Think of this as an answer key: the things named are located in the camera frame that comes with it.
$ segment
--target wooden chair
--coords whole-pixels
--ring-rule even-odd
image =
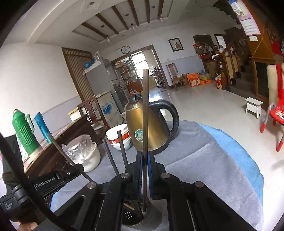
[[[93,107],[93,103],[95,103],[95,105],[97,106],[98,112],[100,114],[100,118],[97,117],[94,107]],[[80,115],[83,116],[85,115],[85,113],[83,112],[82,109],[85,109],[85,112],[89,118],[89,121],[91,122],[91,124],[96,124],[100,121],[103,122],[104,126],[102,128],[99,128],[97,130],[95,130],[95,132],[99,135],[99,137],[101,139],[103,139],[105,137],[105,133],[107,130],[110,129],[109,124],[107,123],[104,114],[102,112],[102,109],[100,107],[100,104],[98,102],[98,99],[96,98],[96,96],[93,96],[87,100],[85,100],[84,102],[80,103],[78,105],[78,109],[80,112]]]
[[[175,63],[168,64],[167,69],[168,69],[169,75],[172,79],[172,83],[173,83],[174,88],[176,88],[176,85],[178,83],[180,83],[181,85],[183,84],[184,87],[186,88],[184,78],[177,76],[178,70],[177,70]]]

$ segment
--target metal screw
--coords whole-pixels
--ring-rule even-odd
[[[96,183],[95,182],[90,182],[90,183],[88,183],[87,184],[87,187],[89,188],[89,189],[93,189],[94,187],[96,187]]]
[[[170,174],[167,173],[167,172],[164,172],[161,174],[161,177],[164,178],[164,179],[168,179],[170,177]]]
[[[128,177],[130,177],[130,174],[128,172],[124,172],[124,173],[121,174],[121,177],[123,179],[127,179]]]
[[[202,188],[204,186],[203,182],[201,182],[201,181],[196,181],[194,184],[198,188]]]

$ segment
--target human hand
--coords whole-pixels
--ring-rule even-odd
[[[37,227],[37,223],[27,223],[27,224],[23,224],[21,223],[19,225],[18,231],[32,231],[33,229],[35,229]]]

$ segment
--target kettle label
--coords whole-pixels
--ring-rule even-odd
[[[143,130],[142,129],[136,130],[134,135],[135,135],[136,140],[143,142]]]

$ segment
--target blue gripper pad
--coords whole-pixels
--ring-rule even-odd
[[[139,198],[141,197],[141,189],[142,189],[142,171],[143,171],[143,154],[141,153],[140,157],[140,169],[139,169]]]
[[[151,170],[151,160],[150,160],[150,153],[148,152],[148,176],[149,176],[149,191],[150,197],[153,198],[153,191],[152,191],[152,170]]]

